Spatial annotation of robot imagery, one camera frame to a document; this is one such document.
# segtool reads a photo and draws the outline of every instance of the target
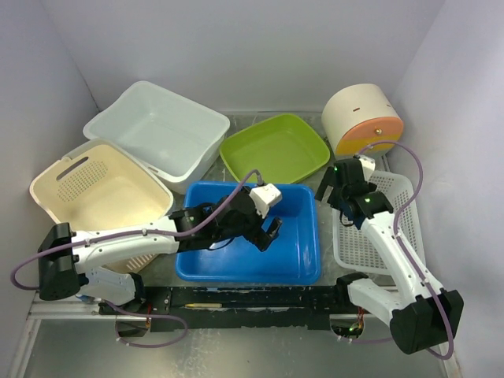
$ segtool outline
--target basket handle hole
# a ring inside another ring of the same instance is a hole
[[[65,177],[71,171],[73,171],[75,168],[77,168],[79,165],[84,164],[88,160],[89,160],[89,157],[86,156],[86,157],[83,157],[82,159],[80,159],[79,161],[76,161],[75,163],[73,163],[72,165],[70,165],[66,170],[64,170],[62,173],[60,173],[59,175],[57,175],[56,176],[56,181],[61,180],[63,177]]]

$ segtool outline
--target plastic container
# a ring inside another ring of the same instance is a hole
[[[139,81],[88,122],[83,133],[116,143],[183,194],[213,164],[228,129],[229,119],[222,114]]]
[[[191,185],[185,206],[217,202],[236,183],[199,182]],[[305,185],[277,185],[282,200],[269,212],[263,229],[280,217],[280,234],[260,252],[243,237],[220,250],[184,252],[176,257],[176,273],[183,280],[310,285],[321,275],[317,210],[313,192]]]
[[[329,155],[322,138],[294,114],[254,124],[220,146],[220,156],[237,181],[259,169],[268,183],[297,183],[324,166]]]
[[[343,88],[328,101],[322,125],[336,158],[350,158],[362,147],[379,140],[398,140],[403,122],[375,84]],[[393,144],[380,144],[366,153],[378,158]]]
[[[172,193],[116,146],[95,139],[56,161],[35,178],[30,194],[56,223],[76,231],[99,231],[156,220],[173,205]],[[138,272],[154,255],[107,265]]]
[[[396,211],[413,195],[411,181],[401,175],[375,171],[369,181],[378,186],[377,190],[387,196]],[[343,222],[348,222],[348,220],[343,217]],[[334,258],[339,265],[359,272],[390,275],[380,255],[362,232],[355,227],[343,227],[340,224],[337,210],[332,212],[332,227]],[[415,201],[402,213],[399,227],[406,234],[406,238],[418,257],[425,262],[424,244]]]

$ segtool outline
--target white plastic tub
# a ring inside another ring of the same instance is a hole
[[[116,143],[184,194],[213,164],[228,129],[226,116],[139,81],[88,122],[83,133]]]

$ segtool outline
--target cream plastic basket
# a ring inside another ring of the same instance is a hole
[[[30,194],[56,223],[97,231],[157,220],[173,205],[172,193],[133,157],[101,139],[77,147],[35,178]],[[138,272],[150,254],[107,265]]]

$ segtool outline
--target white plastic basket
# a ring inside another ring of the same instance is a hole
[[[378,186],[377,190],[387,196],[396,211],[413,195],[411,181],[401,175],[375,171],[369,181]],[[343,217],[343,222],[349,223],[346,217]],[[409,243],[424,262],[424,244],[415,201],[402,213],[399,227],[405,232]],[[390,275],[378,252],[362,232],[355,227],[341,225],[337,210],[332,212],[332,229],[334,258],[339,265],[359,272]]]
[[[167,187],[184,194],[219,154],[229,119],[147,81],[131,85],[84,127],[88,139],[117,144]]]

